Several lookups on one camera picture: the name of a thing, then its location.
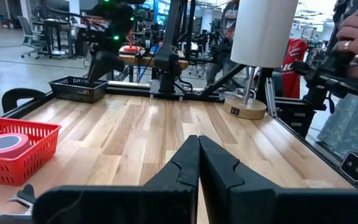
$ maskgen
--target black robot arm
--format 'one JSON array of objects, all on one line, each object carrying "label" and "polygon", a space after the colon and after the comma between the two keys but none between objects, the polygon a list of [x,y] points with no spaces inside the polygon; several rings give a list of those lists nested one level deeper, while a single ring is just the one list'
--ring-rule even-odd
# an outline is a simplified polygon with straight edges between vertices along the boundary
[{"label": "black robot arm", "polygon": [[347,76],[347,69],[355,57],[354,53],[337,52],[338,27],[348,16],[358,10],[358,0],[338,0],[335,6],[334,22],[336,23],[327,49],[327,56],[318,66],[310,68],[304,62],[295,62],[294,70],[305,76],[309,93],[304,100],[314,104],[323,104],[327,91],[344,98],[348,93],[358,96],[358,79]]},{"label": "black robot arm", "polygon": [[[129,0],[128,4],[143,4],[145,0]],[[121,4],[120,0],[100,1],[90,12],[91,16],[102,17],[108,25],[89,22],[81,15],[70,12],[62,12],[47,7],[46,0],[42,1],[44,8],[54,13],[65,14],[84,19],[86,29],[81,29],[76,39],[87,41],[92,55],[91,66],[88,73],[89,83],[93,83],[103,75],[113,70],[123,71],[124,62],[119,59],[119,49],[134,25],[134,10],[127,4]]]}]

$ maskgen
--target wooden tabletop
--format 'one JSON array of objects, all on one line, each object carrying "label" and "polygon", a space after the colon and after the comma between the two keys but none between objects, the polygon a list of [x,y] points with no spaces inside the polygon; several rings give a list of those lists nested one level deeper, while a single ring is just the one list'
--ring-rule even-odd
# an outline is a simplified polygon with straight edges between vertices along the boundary
[{"label": "wooden tabletop", "polygon": [[[179,50],[178,51],[179,57],[184,57],[185,55]],[[142,57],[137,58],[135,55],[126,55],[126,54],[120,54],[119,58],[124,61],[125,64],[128,65],[138,65],[141,66],[147,66],[149,63],[150,57]],[[150,67],[154,67],[154,59],[149,64]],[[189,62],[186,60],[179,60],[179,66],[182,70],[186,69],[189,66]]]},{"label": "wooden tabletop", "polygon": [[[24,119],[61,124],[55,156],[27,184],[36,195],[59,185],[142,185],[191,134],[206,135],[282,187],[352,188],[267,115],[258,121],[224,112],[222,103],[106,95],[95,104],[53,99]],[[22,187],[0,185],[0,211]],[[200,187],[198,223],[208,223]]]}]

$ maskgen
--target tape roll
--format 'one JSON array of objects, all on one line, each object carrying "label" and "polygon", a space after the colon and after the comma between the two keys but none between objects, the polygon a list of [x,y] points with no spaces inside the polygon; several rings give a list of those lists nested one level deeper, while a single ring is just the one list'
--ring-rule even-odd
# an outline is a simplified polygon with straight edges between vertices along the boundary
[{"label": "tape roll", "polygon": [[30,148],[29,137],[21,133],[0,134],[0,157],[14,159]]}]

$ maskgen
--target red basket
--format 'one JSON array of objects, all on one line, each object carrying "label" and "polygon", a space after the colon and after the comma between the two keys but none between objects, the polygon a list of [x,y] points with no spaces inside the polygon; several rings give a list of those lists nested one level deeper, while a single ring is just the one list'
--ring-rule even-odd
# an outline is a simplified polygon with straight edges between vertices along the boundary
[{"label": "red basket", "polygon": [[0,118],[0,134],[22,133],[31,147],[15,159],[0,158],[0,184],[22,185],[56,152],[60,125]]}]

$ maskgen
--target black wire basket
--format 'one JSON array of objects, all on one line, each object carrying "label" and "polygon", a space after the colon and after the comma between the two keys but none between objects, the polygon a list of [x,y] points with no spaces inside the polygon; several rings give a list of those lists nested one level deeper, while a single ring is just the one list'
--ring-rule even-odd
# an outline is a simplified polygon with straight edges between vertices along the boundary
[{"label": "black wire basket", "polygon": [[49,82],[49,85],[58,99],[94,103],[104,97],[108,81],[88,83],[87,78],[67,76]]}]

